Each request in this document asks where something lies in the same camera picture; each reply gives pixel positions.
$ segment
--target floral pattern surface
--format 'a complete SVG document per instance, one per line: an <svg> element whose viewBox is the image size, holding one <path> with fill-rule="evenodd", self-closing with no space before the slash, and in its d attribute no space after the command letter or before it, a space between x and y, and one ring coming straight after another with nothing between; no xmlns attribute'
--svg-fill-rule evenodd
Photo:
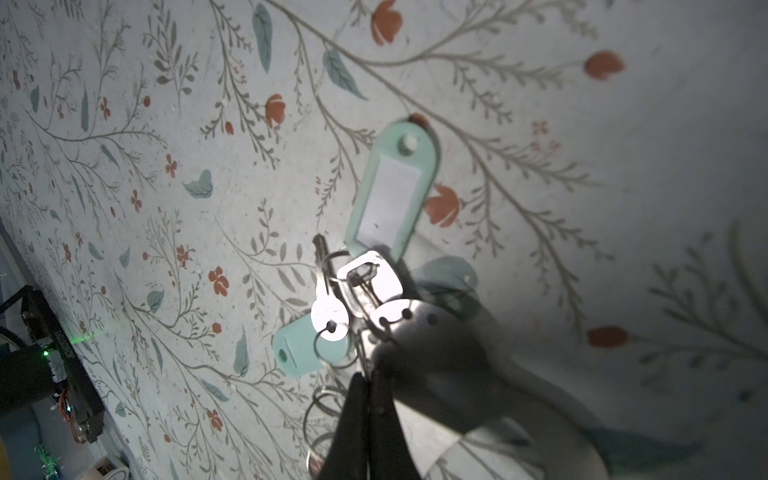
<svg viewBox="0 0 768 480"><path fill-rule="evenodd" d="M0 217L141 476L304 478L327 374L286 378L271 340L411 118L441 151L412 243L477 273L500 374L592 412L617 471L764 472L768 105L740 79L768 14L746 3L9 0ZM645 461L615 451L636 439Z"/></svg>

